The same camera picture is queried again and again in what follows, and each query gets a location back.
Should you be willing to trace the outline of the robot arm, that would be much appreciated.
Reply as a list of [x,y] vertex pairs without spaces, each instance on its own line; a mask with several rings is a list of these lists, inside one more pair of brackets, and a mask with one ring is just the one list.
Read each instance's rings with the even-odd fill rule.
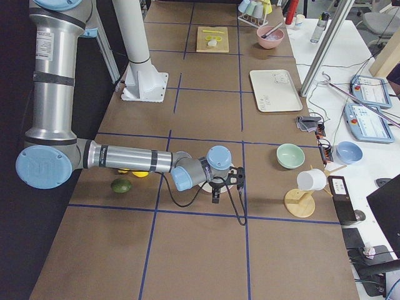
[[52,189],[72,172],[91,167],[170,173],[177,190],[209,184],[218,197],[222,187],[238,183],[231,153],[214,146],[199,159],[188,153],[108,146],[78,138],[71,129],[78,39],[94,35],[114,82],[119,70],[109,48],[95,1],[31,1],[29,16],[37,27],[32,127],[16,159],[16,172],[31,187]]

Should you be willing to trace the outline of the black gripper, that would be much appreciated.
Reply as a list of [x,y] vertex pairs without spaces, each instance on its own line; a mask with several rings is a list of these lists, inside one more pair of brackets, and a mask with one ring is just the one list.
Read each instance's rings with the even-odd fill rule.
[[219,204],[219,195],[223,184],[221,182],[210,182],[209,185],[212,187],[212,203]]

